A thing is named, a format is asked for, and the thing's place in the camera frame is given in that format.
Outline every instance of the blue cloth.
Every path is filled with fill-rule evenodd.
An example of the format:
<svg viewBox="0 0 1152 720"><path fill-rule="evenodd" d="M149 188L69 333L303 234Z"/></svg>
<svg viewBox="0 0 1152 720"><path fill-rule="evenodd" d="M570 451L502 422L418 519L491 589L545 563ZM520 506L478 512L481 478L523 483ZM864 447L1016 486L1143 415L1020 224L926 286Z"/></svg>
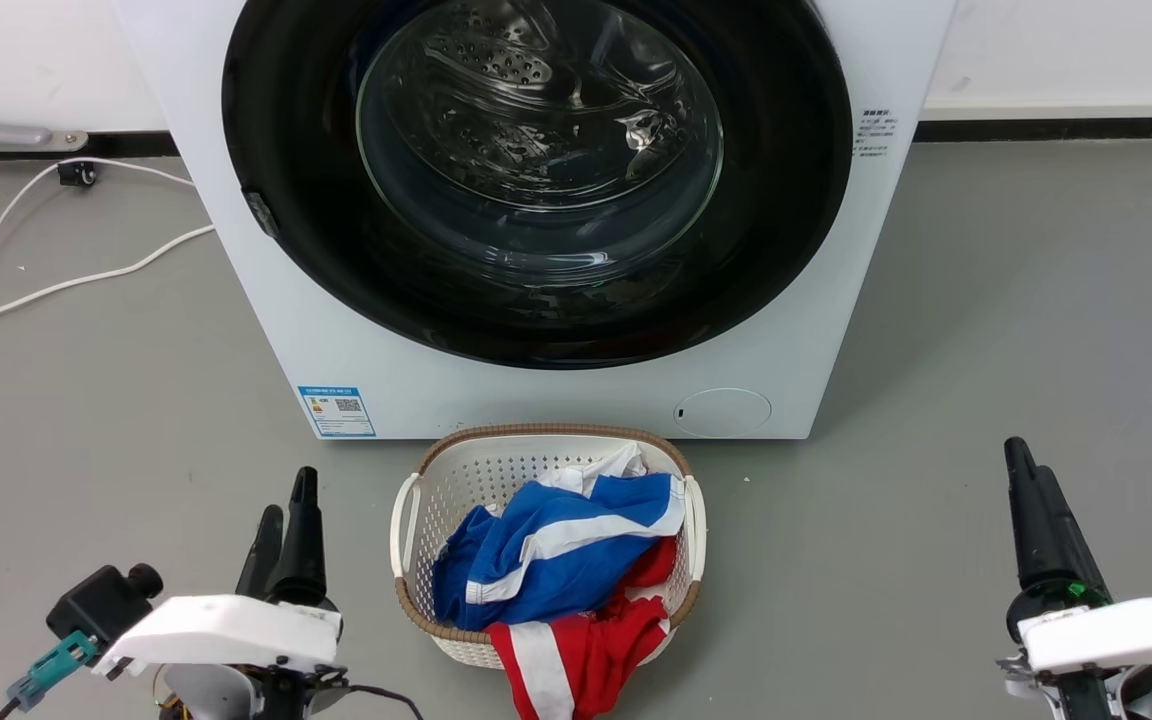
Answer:
<svg viewBox="0 0 1152 720"><path fill-rule="evenodd" d="M598 478L590 497L530 482L500 518L475 507L434 562L434 613L463 630L602 607L634 562L675 536L684 486L668 473Z"/></svg>

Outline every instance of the basket handle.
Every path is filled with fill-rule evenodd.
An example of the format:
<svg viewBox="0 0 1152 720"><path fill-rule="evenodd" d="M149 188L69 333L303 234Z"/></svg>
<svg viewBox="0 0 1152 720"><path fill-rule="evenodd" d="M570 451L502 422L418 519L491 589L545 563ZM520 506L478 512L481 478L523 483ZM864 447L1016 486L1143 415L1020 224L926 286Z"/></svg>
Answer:
<svg viewBox="0 0 1152 720"><path fill-rule="evenodd" d="M412 530L416 528L415 510L416 503L420 501L420 488L415 488L412 516L407 521L407 543L401 548L399 547L399 543L403 536L403 509L407 507L407 499L414 494L412 488L419 478L419 473L408 475L408 478L403 482L403 486L397 488L397 498L394 498L394 511L389 516L389 568L394 571L394 578L404 577L407 575L406 569L411 563L411 536Z"/></svg>
<svg viewBox="0 0 1152 720"><path fill-rule="evenodd" d="M700 493L700 484L687 475L687 560L689 560L691 579L696 582L705 574L705 541L708 540L705 533L708 532L707 521L705 521L705 497Z"/></svg>

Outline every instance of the red garment with white stripe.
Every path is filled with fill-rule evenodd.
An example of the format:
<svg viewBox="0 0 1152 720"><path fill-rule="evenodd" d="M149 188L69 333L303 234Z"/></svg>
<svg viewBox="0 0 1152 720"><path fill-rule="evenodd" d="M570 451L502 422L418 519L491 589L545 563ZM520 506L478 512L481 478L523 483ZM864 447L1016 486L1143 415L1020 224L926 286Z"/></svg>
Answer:
<svg viewBox="0 0 1152 720"><path fill-rule="evenodd" d="M645 553L598 617L488 627L522 720L589 720L616 706L630 673L669 634L660 597L630 602L623 588L665 583L676 550L666 538Z"/></svg>

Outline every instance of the black cable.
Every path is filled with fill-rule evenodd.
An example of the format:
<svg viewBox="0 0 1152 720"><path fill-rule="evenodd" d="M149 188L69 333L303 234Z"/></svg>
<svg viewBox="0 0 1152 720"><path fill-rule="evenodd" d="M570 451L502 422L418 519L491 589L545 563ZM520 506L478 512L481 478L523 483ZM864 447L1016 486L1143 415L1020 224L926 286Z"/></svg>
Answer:
<svg viewBox="0 0 1152 720"><path fill-rule="evenodd" d="M416 703L411 702L411 698L408 698L407 696L401 696L401 694L387 691L385 688L373 688L371 685L349 685L349 692L374 694L376 696L387 697L389 700L406 702L407 707L412 708L412 715L416 715L416 720L425 720L425 717L420 714L420 711L416 710Z"/></svg>
<svg viewBox="0 0 1152 720"><path fill-rule="evenodd" d="M12 715L12 712L16 707L20 707L20 698L18 697L12 698L12 700L8 700L8 703L6 703L6 705L3 705L3 710L0 710L0 720L6 720L6 718L8 715Z"/></svg>

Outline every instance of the white cable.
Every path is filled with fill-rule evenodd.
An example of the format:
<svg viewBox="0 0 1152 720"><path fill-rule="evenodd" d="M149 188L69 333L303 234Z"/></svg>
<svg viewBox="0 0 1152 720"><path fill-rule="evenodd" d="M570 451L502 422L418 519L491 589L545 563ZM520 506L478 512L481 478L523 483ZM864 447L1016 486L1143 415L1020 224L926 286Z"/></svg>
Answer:
<svg viewBox="0 0 1152 720"><path fill-rule="evenodd" d="M15 204L17 204L17 202L20 202L20 199L22 199L22 197L24 197L24 194L29 191L29 188L31 188L35 184L37 184L38 181L41 181L41 179L47 177L47 174L51 174L52 170L54 170L55 168L59 168L60 165L68 165L70 162L97 162L97 164L100 164L100 165L114 165L114 167L127 168L129 170L141 170L143 173L154 174L154 176L159 176L161 179L168 179L169 181L179 182L180 184L187 184L189 187L194 187L194 183L187 181L187 179L181 179L181 177L177 177L177 176L173 176L172 173L165 173L162 170L157 170L154 168L146 168L145 165L132 165L131 162L120 162L119 160L106 160L104 158L67 158L67 159L61 160L59 162L53 162L52 165L47 165L47 167L44 170L41 170L40 173L36 174L36 176L33 176L33 179L31 179L31 181L26 182L24 184L24 187L20 188L20 192L17 192L17 195L15 195L15 197L13 197L12 202L8 202L8 206L6 206L6 209L3 210L3 213L0 215L0 227L1 227L1 225L3 225L3 220L6 219L6 217L8 217L8 213L10 213L10 211L13 209L15 209ZM172 242L169 242L168 245L161 247L161 249L159 249L159 251L157 251L154 255L150 255L145 260L141 260L141 263L137 263L136 265L132 265L132 267L130 270L128 270L128 268L124 268L124 270L127 270L127 272L129 273L129 272L132 272L134 270L143 268L143 266L152 263L157 258L157 256L159 256L159 255L161 255L161 253L170 250L173 247L179 245L179 243L182 243L182 242L184 242L184 241L187 241L187 240L189 240L191 237L197 237L198 234L203 234L204 232L209 232L209 229L211 229L211 225L207 225L206 228L199 228L199 229L197 229L197 232L187 233L187 234L184 234L184 236L180 236L180 237L173 240ZM96 279L103 279L105 276L115 276L115 275L120 275L120 274L124 274L124 272L122 270L113 270L113 272L111 272L111 273L101 273L100 275L91 275L91 276L88 276L88 278L79 278L78 281L70 281L69 283L61 283L61 285L55 286L55 287L50 287L50 288L47 288L47 290L33 293L33 295L31 295L31 296L22 297L22 300L17 300L17 301L13 302L12 304L0 306L0 313L6 313L6 311L13 310L14 306L24 305L24 304L26 304L26 302L31 302L33 300L38 300L38 297L41 297L44 295L50 295L50 293L52 293L52 291L63 290L65 287L74 287L74 285L82 285L84 282L92 282L92 281L96 281Z"/></svg>
<svg viewBox="0 0 1152 720"><path fill-rule="evenodd" d="M174 249L174 247L180 245L180 243L194 240L200 236L200 234L207 234L210 232L213 232L214 228L215 228L214 225L207 225L207 227L198 228L196 229L196 232L184 233L182 234L182 236L173 240L169 243L166 243L166 245L164 247L160 247L160 249L154 250L154 252L152 252L146 259L141 260L141 263L128 265L124 268L108 270L108 272L97 273L94 275L88 275L86 278L76 278L73 279L71 281L65 281L62 283L51 286L50 288L44 288L44 290L31 293L31 295L26 295L22 297L22 300L15 300L13 302L8 302L8 304L6 305L0 305L0 314L8 313L8 311L10 310L17 309L17 306L31 304L31 302L39 300L40 297L50 296L53 291L61 291L65 290L65 288L69 287L77 287L90 282L104 281L104 279L108 278L116 278L119 275L131 274L136 272L136 270L141 270L143 268L143 266L146 266L150 263L161 258L161 256L166 255L166 252Z"/></svg>

